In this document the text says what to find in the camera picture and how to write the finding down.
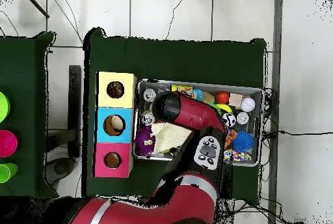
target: green cloth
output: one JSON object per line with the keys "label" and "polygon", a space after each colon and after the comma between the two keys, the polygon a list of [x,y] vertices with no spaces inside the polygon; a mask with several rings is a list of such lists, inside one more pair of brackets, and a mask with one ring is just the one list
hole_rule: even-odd
{"label": "green cloth", "polygon": [[[266,43],[158,41],[106,38],[102,29],[85,38],[85,72],[89,71],[87,195],[153,193],[167,161],[135,160],[129,178],[92,177],[95,79],[97,71],[133,73],[139,79],[164,79],[243,87],[263,87]],[[233,197],[257,203],[258,166],[233,167]]]}
{"label": "green cloth", "polygon": [[18,148],[0,163],[16,163],[18,173],[0,184],[1,196],[56,197],[44,181],[46,153],[46,48],[54,34],[34,38],[0,36],[0,91],[10,113],[0,123],[18,138]]}

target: blue spiky ball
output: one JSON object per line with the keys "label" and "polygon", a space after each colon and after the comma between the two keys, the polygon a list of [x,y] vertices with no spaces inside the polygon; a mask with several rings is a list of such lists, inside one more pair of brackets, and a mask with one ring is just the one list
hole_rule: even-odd
{"label": "blue spiky ball", "polygon": [[237,133],[236,138],[232,141],[232,149],[235,151],[245,152],[254,146],[252,135],[244,131]]}

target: pink cup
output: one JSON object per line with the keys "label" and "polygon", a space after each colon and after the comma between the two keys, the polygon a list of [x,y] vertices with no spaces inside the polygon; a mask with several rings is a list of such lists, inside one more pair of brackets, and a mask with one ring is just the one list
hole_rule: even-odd
{"label": "pink cup", "polygon": [[0,130],[0,157],[9,157],[18,147],[18,139],[8,130]]}

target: stacked boxes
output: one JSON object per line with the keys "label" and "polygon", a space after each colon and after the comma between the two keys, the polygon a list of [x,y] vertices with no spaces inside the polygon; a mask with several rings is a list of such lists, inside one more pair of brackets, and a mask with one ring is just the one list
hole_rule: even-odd
{"label": "stacked boxes", "polygon": [[129,176],[136,82],[133,74],[96,73],[93,177]]}

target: orange ball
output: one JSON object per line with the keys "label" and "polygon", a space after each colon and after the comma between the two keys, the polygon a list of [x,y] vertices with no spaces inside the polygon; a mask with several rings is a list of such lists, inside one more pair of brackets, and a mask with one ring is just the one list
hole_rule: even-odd
{"label": "orange ball", "polygon": [[218,104],[226,104],[229,102],[229,94],[223,91],[218,92],[215,99]]}

